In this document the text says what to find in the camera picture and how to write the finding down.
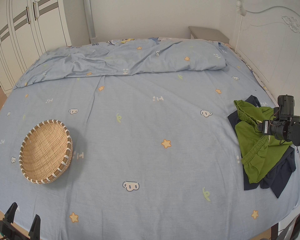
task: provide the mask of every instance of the wooden floor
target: wooden floor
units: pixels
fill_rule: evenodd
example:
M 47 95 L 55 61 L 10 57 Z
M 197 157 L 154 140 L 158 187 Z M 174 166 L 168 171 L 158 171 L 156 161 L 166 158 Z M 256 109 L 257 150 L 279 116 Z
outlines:
M 7 99 L 6 95 L 3 93 L 2 89 L 0 88 L 0 110 L 1 110 L 4 102 L 6 101 L 6 99 Z M 0 211 L 0 219 L 3 219 L 3 218 L 4 218 L 4 214 Z M 28 236 L 28 232 L 26 230 L 22 229 L 21 227 L 19 227 L 15 223 L 13 224 L 13 226 L 16 229 L 18 229 L 21 233 L 23 233 L 25 236 Z M 268 229 L 267 231 L 261 233 L 260 235 L 256 236 L 255 238 L 252 238 L 251 240 L 260 240 L 262 238 L 266 238 L 266 239 L 270 239 L 271 238 L 271 228 Z

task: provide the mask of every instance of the headboard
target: headboard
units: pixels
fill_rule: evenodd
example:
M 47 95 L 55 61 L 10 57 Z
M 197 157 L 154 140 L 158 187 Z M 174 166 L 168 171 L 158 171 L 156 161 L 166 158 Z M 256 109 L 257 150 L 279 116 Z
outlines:
M 238 0 L 230 45 L 277 100 L 295 98 L 300 115 L 300 1 Z

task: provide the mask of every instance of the carved floral ornament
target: carved floral ornament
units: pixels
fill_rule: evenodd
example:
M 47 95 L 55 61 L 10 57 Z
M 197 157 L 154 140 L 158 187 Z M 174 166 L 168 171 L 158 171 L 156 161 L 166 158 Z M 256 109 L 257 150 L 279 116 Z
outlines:
M 283 20 L 286 22 L 287 25 L 289 25 L 290 29 L 295 33 L 300 33 L 300 25 L 297 21 L 297 19 L 288 16 L 282 16 Z

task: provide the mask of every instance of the bed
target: bed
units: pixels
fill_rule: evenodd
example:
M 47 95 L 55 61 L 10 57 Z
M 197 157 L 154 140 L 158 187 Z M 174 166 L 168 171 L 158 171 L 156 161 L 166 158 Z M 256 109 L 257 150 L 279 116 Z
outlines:
M 16 202 L 15 222 L 26 230 L 38 214 L 41 238 L 53 240 L 250 239 L 281 221 L 299 204 L 299 155 L 279 198 L 244 191 L 227 119 L 233 101 L 250 95 L 270 107 L 279 94 L 294 95 L 299 113 L 299 28 L 282 17 L 299 18 L 299 4 L 265 2 L 239 5 L 248 12 L 237 15 L 230 44 L 248 65 L 205 40 L 122 39 L 42 55 L 0 112 L 0 210 Z M 73 158 L 53 183 L 33 184 L 14 159 L 48 119 L 68 127 Z

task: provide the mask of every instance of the dark navy clothing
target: dark navy clothing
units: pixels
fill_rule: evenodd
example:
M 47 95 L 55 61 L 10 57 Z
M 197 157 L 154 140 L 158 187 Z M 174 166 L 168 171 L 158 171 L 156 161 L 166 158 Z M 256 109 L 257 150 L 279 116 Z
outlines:
M 261 107 L 259 100 L 255 96 L 251 95 L 246 102 L 251 103 L 256 107 Z M 235 132 L 235 126 L 241 121 L 238 117 L 238 112 L 235 111 L 234 113 L 230 114 L 228 119 Z M 244 190 L 255 189 L 258 187 L 258 185 L 260 185 L 261 188 L 271 188 L 276 197 L 279 198 L 283 189 L 287 185 L 292 172 L 295 170 L 295 150 L 289 146 L 278 163 L 258 183 L 249 183 L 249 179 L 243 165 Z

